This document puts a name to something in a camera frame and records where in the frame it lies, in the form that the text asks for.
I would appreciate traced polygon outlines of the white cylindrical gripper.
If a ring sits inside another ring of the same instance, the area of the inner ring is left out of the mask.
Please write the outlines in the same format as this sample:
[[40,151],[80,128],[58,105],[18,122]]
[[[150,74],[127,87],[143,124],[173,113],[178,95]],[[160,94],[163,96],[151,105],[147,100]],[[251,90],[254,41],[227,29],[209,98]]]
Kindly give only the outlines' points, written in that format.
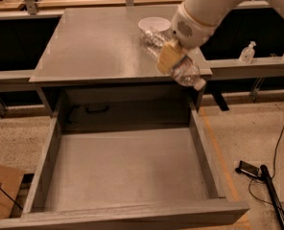
[[183,48],[194,49],[202,46],[217,27],[202,25],[181,3],[171,20],[171,29],[177,39],[166,41],[157,58],[157,69],[164,75],[171,75],[178,68],[188,65],[190,58]]

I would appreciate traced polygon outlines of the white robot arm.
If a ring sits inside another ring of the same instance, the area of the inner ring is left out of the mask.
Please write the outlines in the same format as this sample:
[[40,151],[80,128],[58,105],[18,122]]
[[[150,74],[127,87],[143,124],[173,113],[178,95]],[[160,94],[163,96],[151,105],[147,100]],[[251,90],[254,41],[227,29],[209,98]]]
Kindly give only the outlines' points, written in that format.
[[[171,20],[173,37],[163,44],[157,69],[168,75],[191,50],[202,46],[225,17],[245,0],[184,0]],[[284,0],[266,0],[284,19]]]

